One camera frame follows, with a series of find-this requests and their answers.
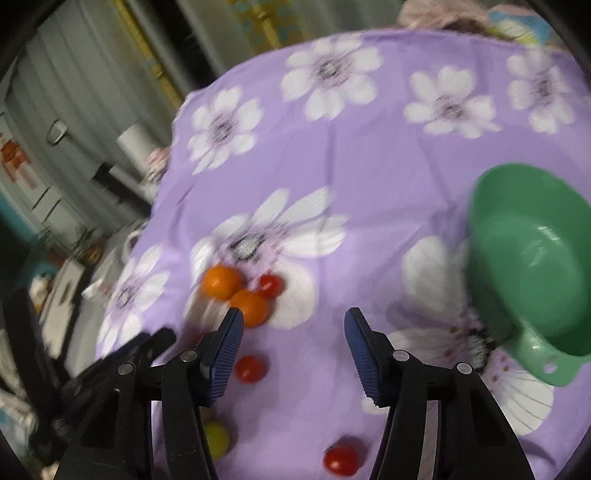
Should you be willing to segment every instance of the silver rivet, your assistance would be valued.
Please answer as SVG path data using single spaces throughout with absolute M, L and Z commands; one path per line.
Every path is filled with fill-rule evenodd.
M 461 364 L 457 365 L 457 371 L 459 371 L 461 374 L 469 375 L 472 373 L 472 367 L 462 362 Z
M 181 360 L 183 362 L 192 362 L 197 358 L 197 352 L 195 350 L 185 350 L 181 353 Z
M 134 370 L 134 366 L 132 364 L 121 364 L 117 369 L 117 373 L 119 375 L 127 375 L 130 374 Z
M 399 362 L 405 362 L 410 358 L 410 355 L 406 350 L 395 350 L 392 356 L 395 360 L 398 360 Z

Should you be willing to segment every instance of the orange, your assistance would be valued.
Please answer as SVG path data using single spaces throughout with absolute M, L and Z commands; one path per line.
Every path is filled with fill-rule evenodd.
M 267 300 L 250 290 L 236 293 L 230 301 L 230 307 L 236 307 L 242 312 L 246 328 L 258 327 L 269 316 Z
M 203 276 L 201 287 L 208 297 L 218 300 L 230 300 L 242 288 L 244 277 L 237 268 L 216 265 Z

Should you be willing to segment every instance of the purple tablecloth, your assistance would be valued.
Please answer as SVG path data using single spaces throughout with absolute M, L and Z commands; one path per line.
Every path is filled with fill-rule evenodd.
M 197 287 L 216 262 L 251 286 L 279 273 L 286 291 L 239 352 L 263 356 L 268 375 L 232 378 L 216 407 L 234 443 L 219 476 L 327 479 L 324 450 L 352 436 L 366 447 L 355 478 L 367 478 L 385 415 L 364 400 L 346 309 L 359 306 L 423 361 L 486 360 L 467 349 L 478 325 L 462 287 L 470 190 L 518 161 L 590 199 L 588 94 L 567 54 L 453 33 L 338 35 L 234 68 L 178 113 L 171 166 L 99 355 L 140 330 L 172 325 L 189 346 L 215 328 L 227 306 Z M 553 479 L 591 423 L 589 366 L 553 388 L 496 350 L 483 379 L 536 478 Z M 420 478 L 430 478 L 435 424 L 430 408 Z

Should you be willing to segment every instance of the white flower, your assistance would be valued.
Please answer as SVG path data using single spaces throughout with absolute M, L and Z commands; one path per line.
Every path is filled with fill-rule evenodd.
M 508 70 L 519 78 L 507 88 L 514 110 L 530 110 L 530 124 L 539 133 L 555 134 L 560 124 L 574 122 L 574 112 L 564 99 L 569 93 L 562 72 L 540 48 L 530 48 L 525 56 L 513 55 Z
M 314 90 L 306 102 L 304 114 L 310 121 L 325 116 L 333 119 L 345 108 L 345 102 L 366 105 L 378 95 L 375 82 L 365 75 L 382 66 L 375 47 L 362 48 L 359 35 L 321 38 L 310 48 L 297 50 L 286 62 L 294 70 L 281 81 L 286 101 L 303 97 Z
M 492 122 L 496 110 L 491 96 L 468 98 L 475 87 L 470 70 L 443 67 L 436 80 L 426 72 L 415 72 L 410 85 L 420 102 L 407 105 L 404 118 L 414 124 L 428 122 L 424 127 L 426 133 L 447 134 L 458 130 L 464 138 L 474 139 L 486 130 L 501 130 Z
M 397 330 L 388 339 L 426 364 L 472 364 L 495 397 L 515 434 L 537 430 L 550 414 L 554 387 L 533 377 L 486 335 L 465 305 L 462 255 L 452 254 L 441 238 L 417 242 L 402 260 L 402 284 L 408 301 L 438 327 Z M 364 400 L 365 411 L 372 411 Z
M 200 298 L 201 276 L 217 263 L 239 268 L 250 288 L 255 288 L 260 276 L 267 272 L 285 281 L 285 290 L 275 300 L 268 325 L 289 330 L 314 313 L 318 301 L 316 281 L 303 264 L 290 257 L 318 258 L 334 252 L 345 239 L 343 226 L 347 217 L 323 215 L 330 205 L 326 187 L 285 209 L 288 198 L 288 190 L 276 190 L 253 215 L 229 218 L 193 247 L 191 267 L 195 288 L 189 303 L 194 302 L 191 307 L 199 312 L 206 312 L 207 322 L 214 328 L 228 306 L 212 307 L 195 300 Z
M 251 133 L 261 121 L 263 109 L 259 99 L 243 103 L 238 109 L 242 89 L 234 87 L 221 90 L 211 105 L 202 105 L 192 116 L 197 134 L 189 141 L 191 161 L 197 161 L 197 174 L 208 168 L 221 166 L 230 155 L 241 155 L 256 144 Z
M 151 247 L 137 264 L 131 258 L 125 266 L 100 327 L 98 340 L 103 342 L 102 356 L 107 355 L 117 341 L 123 345 L 141 331 L 142 313 L 162 295 L 168 272 L 149 276 L 161 253 L 161 247 Z

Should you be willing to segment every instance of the green bowl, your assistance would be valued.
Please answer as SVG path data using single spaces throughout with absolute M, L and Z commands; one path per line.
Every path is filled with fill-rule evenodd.
M 591 360 L 591 208 L 550 172 L 506 164 L 480 177 L 469 226 L 480 319 L 531 374 L 568 385 Z

